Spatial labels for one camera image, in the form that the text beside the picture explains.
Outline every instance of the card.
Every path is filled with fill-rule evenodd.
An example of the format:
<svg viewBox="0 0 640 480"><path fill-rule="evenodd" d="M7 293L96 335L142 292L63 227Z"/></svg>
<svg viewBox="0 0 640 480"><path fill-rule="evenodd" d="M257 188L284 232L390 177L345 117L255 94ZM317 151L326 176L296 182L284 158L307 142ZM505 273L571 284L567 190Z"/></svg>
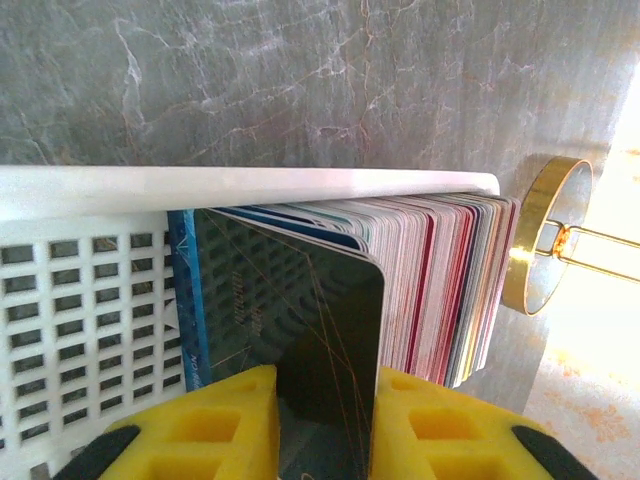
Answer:
<svg viewBox="0 0 640 480"><path fill-rule="evenodd" d="M195 226L213 380L275 364L280 476L366 479L378 265L219 211L196 211Z"/></svg>

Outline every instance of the gray marble wall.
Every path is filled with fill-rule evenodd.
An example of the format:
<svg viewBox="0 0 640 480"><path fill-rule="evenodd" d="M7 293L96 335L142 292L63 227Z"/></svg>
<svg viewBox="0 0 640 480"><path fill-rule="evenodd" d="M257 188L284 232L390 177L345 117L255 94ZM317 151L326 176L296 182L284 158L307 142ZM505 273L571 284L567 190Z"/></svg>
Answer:
<svg viewBox="0 0 640 480"><path fill-rule="evenodd" d="M530 154L606 150L640 45L636 0L6 0L0 9L4 164L507 177Z"/></svg>

